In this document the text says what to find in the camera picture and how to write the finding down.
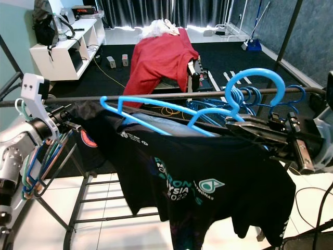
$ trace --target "clothes drying rack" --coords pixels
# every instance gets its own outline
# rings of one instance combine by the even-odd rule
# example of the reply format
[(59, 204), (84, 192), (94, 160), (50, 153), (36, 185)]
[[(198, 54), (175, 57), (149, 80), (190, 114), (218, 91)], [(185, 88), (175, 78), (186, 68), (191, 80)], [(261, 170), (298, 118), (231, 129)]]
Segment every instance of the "clothes drying rack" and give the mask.
[[(314, 87), (305, 87), (304, 88), (306, 92), (308, 93), (317, 93), (319, 95), (325, 96), (326, 92), (324, 90), (314, 88)], [(269, 94), (276, 94), (276, 89), (261, 89), (260, 90), (262, 95), (269, 95)], [(300, 90), (296, 88), (287, 88), (286, 93), (299, 93)], [(223, 97), (225, 94), (224, 91), (220, 92), (200, 92), (200, 93), (179, 93), (179, 94), (155, 94), (155, 95), (140, 95), (139, 97), (145, 97), (145, 98), (154, 98), (154, 99), (188, 99), (188, 98), (203, 98), (203, 97)], [(119, 96), (108, 96), (108, 101), (117, 101)], [(45, 104), (67, 104), (67, 103), (73, 103), (76, 101), (98, 101), (100, 97), (74, 97), (74, 98), (55, 98), (55, 99), (48, 99), (45, 101)], [(11, 101), (3, 101), (0, 103), (0, 107), (9, 107), (14, 105)], [(80, 220), (78, 219), (80, 206), (83, 203), (89, 203), (89, 202), (99, 202), (99, 201), (110, 201), (115, 199), (124, 199), (124, 196), (117, 196), (117, 197), (106, 197), (106, 198), (96, 198), (96, 199), (85, 199), (86, 193), (87, 193), (87, 187), (92, 185), (100, 185), (100, 184), (110, 184), (110, 183), (119, 183), (119, 180), (111, 180), (111, 181), (101, 181), (101, 182), (91, 182), (93, 177), (96, 177), (97, 174), (94, 172), (85, 172), (82, 167), (79, 164), (79, 160), (75, 158), (73, 155), (73, 152), (76, 149), (76, 144), (69, 150), (68, 147), (65, 145), (65, 151), (66, 157), (62, 161), (61, 164), (59, 164), (54, 174), (52, 175), (49, 182), (46, 184), (43, 181), (41, 181), (42, 186), (44, 187), (44, 190), (42, 193), (38, 194), (38, 192), (34, 192), (33, 199), (35, 199), (37, 202), (39, 202), (66, 230), (65, 239), (63, 242), (63, 250), (70, 250), (71, 245), (71, 238), (73, 231), (75, 232), (75, 224), (79, 223), (88, 223), (88, 222), (100, 222), (100, 221), (111, 221), (111, 220), (120, 220), (120, 219), (128, 219), (128, 218), (137, 218), (137, 217), (146, 217), (146, 216), (156, 216), (158, 215), (157, 212), (151, 212), (146, 214), (139, 214), (139, 215), (128, 215), (128, 216), (118, 216), (118, 217), (106, 217), (106, 218), (96, 218), (96, 219), (84, 219)], [(71, 218), (69, 220), (69, 223), (65, 223), (60, 216), (43, 200), (42, 196), (47, 190), (47, 188), (51, 185), (53, 180), (58, 176), (60, 171), (62, 170), (63, 166), (66, 164), (66, 162), (71, 158), (73, 160), (74, 165), (79, 170), (80, 174), (83, 176), (83, 181), (81, 183), (81, 187), (78, 193), (78, 196), (75, 201), (75, 205), (73, 208), (73, 212), (71, 215)], [(290, 167), (290, 164), (286, 164), (285, 168), (288, 169)], [(326, 230), (333, 226), (333, 221), (327, 222), (324, 225), (320, 226), (320, 231)], [(257, 239), (264, 239), (262, 234), (259, 234)]]

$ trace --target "white shelf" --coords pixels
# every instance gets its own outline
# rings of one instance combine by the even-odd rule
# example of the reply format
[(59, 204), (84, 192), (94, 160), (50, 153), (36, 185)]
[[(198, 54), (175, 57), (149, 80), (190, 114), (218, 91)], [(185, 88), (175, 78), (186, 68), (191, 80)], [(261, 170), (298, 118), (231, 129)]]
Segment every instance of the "white shelf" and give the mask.
[[(101, 19), (80, 19), (72, 27), (83, 28), (84, 31), (76, 31), (75, 39), (58, 42), (57, 46), (52, 48), (52, 58), (48, 54), (47, 46), (37, 44), (30, 48), (30, 53), (42, 76), (51, 81), (78, 80), (96, 54), (96, 51), (91, 51), (87, 47), (100, 46), (105, 42)], [(75, 48), (82, 58), (87, 59), (83, 60), (83, 65), (77, 72), (68, 53), (70, 48)]]

